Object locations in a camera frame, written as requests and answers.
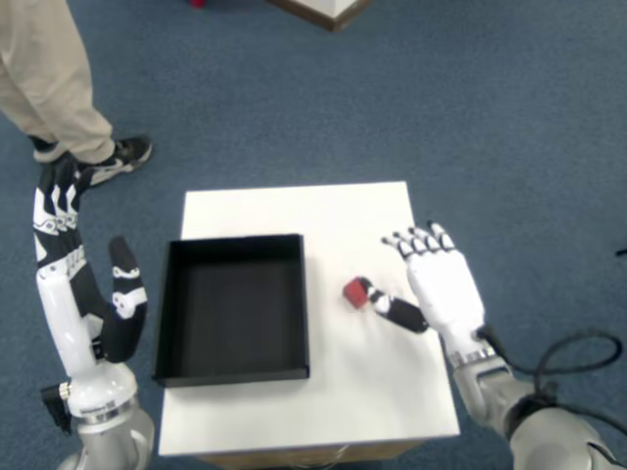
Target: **red object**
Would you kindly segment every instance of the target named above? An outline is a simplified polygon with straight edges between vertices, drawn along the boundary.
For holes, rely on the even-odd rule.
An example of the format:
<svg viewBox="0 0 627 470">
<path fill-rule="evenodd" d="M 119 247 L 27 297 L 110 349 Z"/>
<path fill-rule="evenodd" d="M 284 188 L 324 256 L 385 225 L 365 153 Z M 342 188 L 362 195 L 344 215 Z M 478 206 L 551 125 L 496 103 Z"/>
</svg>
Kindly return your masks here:
<svg viewBox="0 0 627 470">
<path fill-rule="evenodd" d="M 368 295 L 363 289 L 359 277 L 344 286 L 342 293 L 354 308 L 362 308 L 368 303 Z"/>
</svg>

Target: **person's leg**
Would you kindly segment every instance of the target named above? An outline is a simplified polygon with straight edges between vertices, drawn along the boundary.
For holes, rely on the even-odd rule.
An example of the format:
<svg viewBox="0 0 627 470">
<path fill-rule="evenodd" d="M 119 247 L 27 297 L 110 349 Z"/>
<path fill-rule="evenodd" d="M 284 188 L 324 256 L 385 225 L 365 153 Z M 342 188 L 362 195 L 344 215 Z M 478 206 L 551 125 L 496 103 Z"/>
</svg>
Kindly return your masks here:
<svg viewBox="0 0 627 470">
<path fill-rule="evenodd" d="M 37 137 L 45 142 L 57 141 L 41 117 L 32 108 L 26 97 L 16 86 L 0 60 L 0 110 L 24 134 Z"/>
<path fill-rule="evenodd" d="M 14 91 L 39 116 L 15 113 L 24 100 L 16 101 L 2 75 L 9 119 L 45 141 L 56 137 L 80 162 L 98 164 L 113 154 L 112 128 L 93 107 L 87 55 L 66 0 L 0 0 L 0 58 Z"/>
<path fill-rule="evenodd" d="M 66 149 L 32 108 L 0 60 L 0 111 L 32 141 L 34 158 L 43 164 L 58 159 Z"/>
</svg>

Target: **shoe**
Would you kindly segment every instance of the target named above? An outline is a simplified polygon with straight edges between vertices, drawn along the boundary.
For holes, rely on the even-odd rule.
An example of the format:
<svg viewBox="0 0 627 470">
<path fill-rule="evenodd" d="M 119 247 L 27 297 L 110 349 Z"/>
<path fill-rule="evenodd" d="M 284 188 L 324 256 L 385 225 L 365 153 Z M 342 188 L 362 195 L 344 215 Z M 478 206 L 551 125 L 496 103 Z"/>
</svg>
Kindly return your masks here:
<svg viewBox="0 0 627 470">
<path fill-rule="evenodd" d="M 78 171 L 92 168 L 91 186 L 109 181 L 121 173 L 131 173 L 146 163 L 153 150 L 153 144 L 146 136 L 131 137 L 116 141 L 113 154 L 98 164 L 78 164 Z"/>
<path fill-rule="evenodd" d="M 40 164 L 50 164 L 58 160 L 68 149 L 61 142 L 46 142 L 39 137 L 29 135 L 32 145 L 35 147 L 33 156 Z"/>
</svg>

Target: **black box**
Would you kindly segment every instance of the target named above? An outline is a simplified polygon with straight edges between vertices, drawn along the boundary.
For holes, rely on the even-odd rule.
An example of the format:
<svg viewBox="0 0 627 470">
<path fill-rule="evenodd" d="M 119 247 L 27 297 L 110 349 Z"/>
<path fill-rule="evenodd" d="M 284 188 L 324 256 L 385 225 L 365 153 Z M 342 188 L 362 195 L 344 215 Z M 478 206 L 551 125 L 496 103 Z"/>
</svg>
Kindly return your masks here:
<svg viewBox="0 0 627 470">
<path fill-rule="evenodd" d="M 160 384 L 310 376 L 301 235 L 171 242 L 162 289 Z"/>
</svg>

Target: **white table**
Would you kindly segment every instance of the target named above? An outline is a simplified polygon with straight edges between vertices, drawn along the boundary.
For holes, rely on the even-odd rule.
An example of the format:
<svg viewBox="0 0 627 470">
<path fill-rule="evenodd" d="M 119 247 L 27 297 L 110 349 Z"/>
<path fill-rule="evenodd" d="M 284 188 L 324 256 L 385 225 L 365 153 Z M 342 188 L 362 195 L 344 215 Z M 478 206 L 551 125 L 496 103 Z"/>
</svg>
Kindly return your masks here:
<svg viewBox="0 0 627 470">
<path fill-rule="evenodd" d="M 383 235 L 413 225 L 404 182 L 188 192 L 181 239 L 305 236 L 311 378 L 166 389 L 160 455 L 425 441 L 458 434 L 438 338 L 342 297 L 357 275 L 413 300 Z"/>
</svg>

